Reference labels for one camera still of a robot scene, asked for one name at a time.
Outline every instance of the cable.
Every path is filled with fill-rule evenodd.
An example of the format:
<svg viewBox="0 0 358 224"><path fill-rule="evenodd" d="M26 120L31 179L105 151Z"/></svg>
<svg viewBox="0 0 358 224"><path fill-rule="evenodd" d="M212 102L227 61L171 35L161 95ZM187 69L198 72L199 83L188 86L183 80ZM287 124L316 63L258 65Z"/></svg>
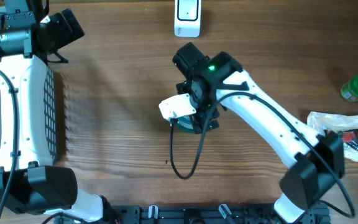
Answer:
<svg viewBox="0 0 358 224"><path fill-rule="evenodd" d="M260 103L262 103L263 105L265 105L267 108L269 108L271 111L273 111L295 134L296 136L304 143L306 144L306 146L308 146L308 148L316 155L316 157L321 161L321 163L323 163L323 165L327 168L327 170L329 171L329 173L332 175L332 177L334 178L335 182L338 184L339 188L341 189L341 192L347 202L347 205L349 206L349 209L351 211L351 214L348 214L346 212L343 212L342 210L338 209L337 207L335 207L334 205L325 202L323 200L319 200L319 203L323 203L329 207L331 207L333 210L337 211L338 213L340 213L341 215L344 215L345 217L348 218L354 218L356 215L356 212L354 210L354 206L352 203L352 200L349 196L349 194L347 193L345 186L343 185L343 183L341 182L341 180L339 179L339 177L335 174L335 172L332 170L332 168L329 166L329 164L321 157L321 155L314 149L314 147L305 139L305 137L276 109L274 108L272 105L270 105L269 103L267 103L265 100L259 98L258 96L251 94L251 93L246 93L246 92L241 92L241 91L237 91L237 92L233 92L233 93L229 93L226 94L224 96L222 96L219 100L217 100L209 109L208 114L205 117L205 123L203 126L203 132L201 133L201 139L200 139L200 144L198 146L198 151L197 151L197 155L196 155L196 159L195 162L193 164L193 168L191 169L191 172L186 176L183 177L181 176L178 171L175 168L175 165L173 163L173 149L172 149L172 142L173 142L173 127L176 124L177 121L173 121L171 122L171 135L170 135L170 159L171 159L171 165L173 168L173 171L176 173L176 175L181 178L181 179L189 179L193 174L194 171L196 169L198 160L200 158L200 154L201 154L201 150L203 148L203 144L204 144L204 138L205 138L205 134L206 134L206 130L207 130L207 125L208 125L208 121L212 118L212 113L213 111L216 109L216 107L218 106L218 104L220 104L223 100L225 100L226 98L229 98L230 96L248 96L251 100L257 100Z"/></svg>
<svg viewBox="0 0 358 224"><path fill-rule="evenodd" d="M77 218L72 215L67 215L67 214L64 214L63 212L58 212L58 213L55 213L55 214L49 216L45 221L42 222L42 224L47 224L51 219L53 219L57 216L66 217L66 218L70 218L72 220L79 221L80 223L89 224L87 221L83 220L82 218Z"/></svg>
<svg viewBox="0 0 358 224"><path fill-rule="evenodd" d="M12 84L11 80L8 76L0 70L0 76L5 80L6 84L9 87L9 92L12 96L12 105L13 105L13 155L12 155L12 167L11 173L9 174L9 178L6 183L4 194L2 195L2 199L0 202L0 219L2 215L2 211L4 210L5 202L7 196L9 195L9 190L11 189L14 173L16 171L16 164L17 164L17 153L19 151L19 105L17 103L17 97L14 85Z"/></svg>

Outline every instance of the black cable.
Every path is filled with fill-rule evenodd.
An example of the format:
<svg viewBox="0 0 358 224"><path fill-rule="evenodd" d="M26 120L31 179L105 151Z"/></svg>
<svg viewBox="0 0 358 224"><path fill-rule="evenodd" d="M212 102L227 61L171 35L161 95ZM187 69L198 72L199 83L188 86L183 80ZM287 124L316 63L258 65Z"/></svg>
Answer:
<svg viewBox="0 0 358 224"><path fill-rule="evenodd" d="M9 178L6 183L4 194L2 195L2 199L0 202L0 219L2 215L2 211L4 210L5 202L7 196L9 195L9 190L11 189L14 173L16 171L17 164L17 153L19 151L19 105L17 103L16 91L14 85L12 84L9 77L0 70L0 76L5 80L6 84L9 87L9 92L12 96L12 105L13 105L13 155L12 155L12 167L11 173L9 174Z"/></svg>
<svg viewBox="0 0 358 224"><path fill-rule="evenodd" d="M70 218L72 220L79 221L80 223L89 224L87 221L83 220L82 218L77 218L72 215L67 215L67 214L64 214L63 212L58 212L58 213L55 213L55 214L49 216L45 221L42 222L42 224L47 224L51 219L53 219L57 216L66 217L66 218Z"/></svg>
<svg viewBox="0 0 358 224"><path fill-rule="evenodd" d="M219 100L217 100L210 108L208 111L208 114L205 117L205 124L203 126L203 132L201 133L201 139L200 139L200 144L198 146L198 151L197 151L197 155L196 155L196 159L195 159L195 163L193 164L193 168L191 169L191 172L186 176L183 177L181 176L178 171L175 168L175 165L173 163L173 149L172 149L172 142L173 142L173 127L176 124L176 121L171 122L171 135L170 135L170 159L171 159L171 165L173 168L173 171L176 173L176 175L181 178L181 179L189 179L193 174L194 171L196 169L198 160L200 159L200 154L201 154L201 150L204 144L204 138L205 138L205 134L206 134L206 130L207 130L207 125L208 125L208 121L212 118L212 113L213 111L216 109L216 107L226 98L229 98L230 96L248 96L251 100L257 100L260 103L262 103L263 105L265 105L267 108L269 108L271 111L273 111L294 133L295 135L304 143L306 144L306 146L308 146L308 148L316 155L316 157L321 161L321 163L323 163L323 165L327 168L328 172L332 175L332 177L334 178L335 182L338 184L339 188L341 189L341 192L347 202L347 205L349 206L349 209L351 211L351 214L348 214L346 212L343 212L342 210L338 209L337 207L335 207L334 205L325 202L323 200L319 200L319 203L323 203L326 204L327 206L331 207L333 210L339 212L341 215L344 215L345 217L348 218L354 218L356 215L356 212L354 210L354 206L352 203L352 200L349 196L349 194L347 193L345 186L343 185L343 183L341 182L341 180L339 179L339 177L335 174L335 172L332 170L332 168L329 166L329 164L321 157L321 155L314 149L314 147L305 139L305 137L291 124L291 122L289 122L276 108L274 108L272 105L270 105L269 103L267 103L265 100L259 98L257 95L255 94L251 94L251 93L246 93L246 92L233 92L233 93L229 93L226 94L224 96L222 96L222 98L220 98Z"/></svg>

